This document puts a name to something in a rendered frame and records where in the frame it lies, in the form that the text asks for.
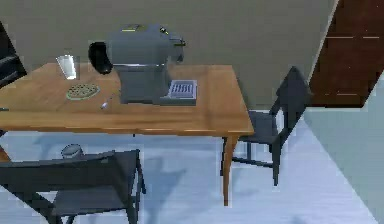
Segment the dark brown wooden door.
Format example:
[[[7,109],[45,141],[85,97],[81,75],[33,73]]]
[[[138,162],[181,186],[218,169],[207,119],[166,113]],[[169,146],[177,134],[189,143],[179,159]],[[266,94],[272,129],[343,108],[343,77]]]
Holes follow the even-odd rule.
[[[338,0],[311,75],[311,105],[361,108],[384,71],[384,0]]]

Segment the brown wooden table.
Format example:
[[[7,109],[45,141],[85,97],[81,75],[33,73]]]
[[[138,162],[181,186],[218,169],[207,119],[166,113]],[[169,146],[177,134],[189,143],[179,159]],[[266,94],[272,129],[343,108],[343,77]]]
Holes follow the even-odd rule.
[[[116,72],[101,75],[88,63],[80,78],[66,80],[56,63],[47,63],[0,89],[0,129],[110,134],[216,136],[227,139],[223,159],[223,197],[229,201],[231,159],[240,136],[253,132],[235,72],[230,65],[177,65],[174,79],[198,84],[194,106],[122,104]],[[100,91],[85,100],[69,100],[76,84],[95,84]],[[112,94],[108,107],[100,106]]]

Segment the small silver pen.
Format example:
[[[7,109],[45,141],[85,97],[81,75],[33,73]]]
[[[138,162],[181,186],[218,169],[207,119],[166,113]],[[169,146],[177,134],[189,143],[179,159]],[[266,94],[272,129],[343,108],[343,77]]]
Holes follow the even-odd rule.
[[[100,106],[100,109],[105,109],[108,107],[109,102],[113,99],[114,94],[112,94],[105,102],[103,102]]]

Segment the clear drinking glass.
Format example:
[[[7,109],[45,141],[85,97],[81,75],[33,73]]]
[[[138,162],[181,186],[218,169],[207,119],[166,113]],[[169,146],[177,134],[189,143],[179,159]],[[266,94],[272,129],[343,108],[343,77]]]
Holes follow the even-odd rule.
[[[80,78],[80,62],[77,56],[62,55],[56,61],[66,80],[78,80]]]

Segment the small grey metal cup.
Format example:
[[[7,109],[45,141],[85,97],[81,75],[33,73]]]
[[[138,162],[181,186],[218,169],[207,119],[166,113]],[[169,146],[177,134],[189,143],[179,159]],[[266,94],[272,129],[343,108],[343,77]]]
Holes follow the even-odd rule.
[[[83,150],[79,144],[69,144],[62,149],[61,155],[63,158],[77,158],[83,156]]]

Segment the round green plate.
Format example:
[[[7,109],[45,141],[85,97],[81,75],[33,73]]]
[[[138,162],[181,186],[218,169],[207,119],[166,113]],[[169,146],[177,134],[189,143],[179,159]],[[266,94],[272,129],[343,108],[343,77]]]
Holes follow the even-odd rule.
[[[100,87],[95,84],[76,84],[71,86],[66,92],[69,100],[85,100],[93,97],[100,91]]]

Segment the grey coffee machine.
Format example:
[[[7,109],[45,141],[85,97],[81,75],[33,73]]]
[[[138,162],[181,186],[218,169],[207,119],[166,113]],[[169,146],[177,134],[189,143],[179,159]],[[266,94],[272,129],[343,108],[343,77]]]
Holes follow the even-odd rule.
[[[184,60],[185,40],[160,24],[129,24],[105,41],[89,45],[94,69],[106,75],[113,71],[120,80],[122,104],[194,106],[195,80],[174,80],[173,65]]]

